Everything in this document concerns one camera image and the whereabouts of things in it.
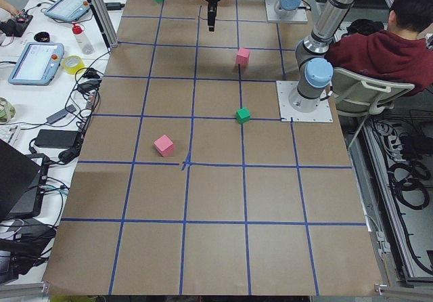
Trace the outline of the pink cube near arm base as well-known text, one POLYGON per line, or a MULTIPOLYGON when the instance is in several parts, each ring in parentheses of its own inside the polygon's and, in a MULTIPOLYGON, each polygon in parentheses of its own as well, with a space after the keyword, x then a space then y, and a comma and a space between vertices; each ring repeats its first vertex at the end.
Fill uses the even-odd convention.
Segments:
POLYGON ((251 51, 248 48, 241 47, 237 51, 235 63, 240 66, 247 66, 250 59, 251 51))

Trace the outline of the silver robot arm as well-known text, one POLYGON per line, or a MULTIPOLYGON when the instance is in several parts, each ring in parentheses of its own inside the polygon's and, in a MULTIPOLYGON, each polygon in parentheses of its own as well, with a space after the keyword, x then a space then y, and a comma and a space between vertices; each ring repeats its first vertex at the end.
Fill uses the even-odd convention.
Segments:
POLYGON ((298 44, 296 59, 300 80, 297 88, 289 95, 289 103, 296 110, 312 112, 319 104, 321 94, 333 76, 331 64, 323 57, 353 2, 354 0, 327 0, 311 34, 298 44))
POLYGON ((308 5, 302 5, 303 0, 276 0, 274 12, 279 17, 293 16, 299 9, 309 9, 308 5))

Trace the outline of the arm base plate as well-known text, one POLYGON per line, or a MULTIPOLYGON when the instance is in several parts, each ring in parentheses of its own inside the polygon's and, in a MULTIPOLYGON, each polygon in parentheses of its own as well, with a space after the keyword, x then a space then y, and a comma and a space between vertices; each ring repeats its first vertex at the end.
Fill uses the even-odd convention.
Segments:
POLYGON ((308 22, 306 10, 300 6, 294 9, 284 9, 283 0, 265 0, 267 22, 286 24, 306 24, 308 22))
POLYGON ((298 92, 298 81, 277 81, 279 114, 282 122, 332 123, 333 117, 325 91, 319 98, 306 99, 298 92))

